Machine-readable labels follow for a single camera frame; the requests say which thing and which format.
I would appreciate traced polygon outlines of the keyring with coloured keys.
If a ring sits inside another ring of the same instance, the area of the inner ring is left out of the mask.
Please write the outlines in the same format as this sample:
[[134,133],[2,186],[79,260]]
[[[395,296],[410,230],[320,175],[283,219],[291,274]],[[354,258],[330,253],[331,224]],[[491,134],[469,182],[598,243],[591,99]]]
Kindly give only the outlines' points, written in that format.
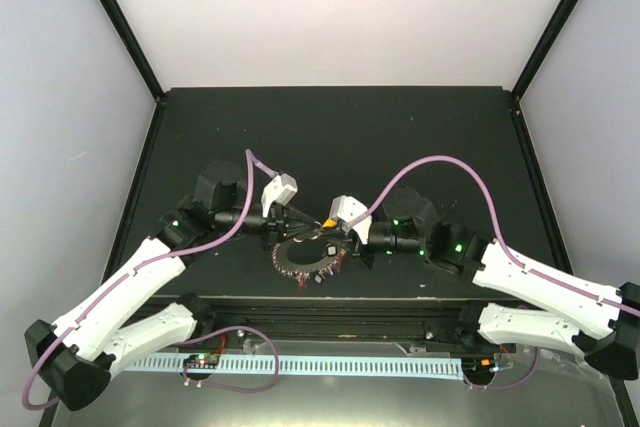
[[284,277],[293,279],[300,289],[304,289],[309,280],[323,283],[341,270],[347,254],[329,244],[328,236],[320,233],[316,240],[280,242],[271,251],[274,268]]

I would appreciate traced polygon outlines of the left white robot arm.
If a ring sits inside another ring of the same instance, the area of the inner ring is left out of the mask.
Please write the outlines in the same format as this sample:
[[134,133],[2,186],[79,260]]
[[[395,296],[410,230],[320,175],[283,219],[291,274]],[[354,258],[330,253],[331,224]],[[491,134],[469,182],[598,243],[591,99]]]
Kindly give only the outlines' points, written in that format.
[[310,218],[289,205],[297,192],[292,176],[267,167],[251,152],[244,169],[228,162],[210,164],[193,193],[161,219],[108,280],[54,321],[38,319],[26,329],[31,372],[22,392],[23,407],[39,408],[30,399],[36,379],[51,389],[55,402],[77,411],[137,360],[186,341],[207,344],[214,335],[215,316],[195,294],[141,321],[129,320],[198,255],[233,236],[253,232],[272,245],[311,226]]

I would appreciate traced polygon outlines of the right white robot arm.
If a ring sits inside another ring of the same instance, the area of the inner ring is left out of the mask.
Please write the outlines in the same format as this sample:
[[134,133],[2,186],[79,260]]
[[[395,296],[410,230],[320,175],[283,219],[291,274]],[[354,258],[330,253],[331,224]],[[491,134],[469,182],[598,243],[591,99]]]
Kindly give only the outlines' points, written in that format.
[[572,354],[606,376],[638,379],[637,284],[599,284],[505,251],[497,240],[443,221],[433,203],[410,188],[391,191],[381,220],[365,210],[353,197],[337,197],[321,231],[343,233],[363,255],[416,254],[461,281],[533,306],[529,313],[491,302],[467,308],[454,326],[461,347],[529,344]]

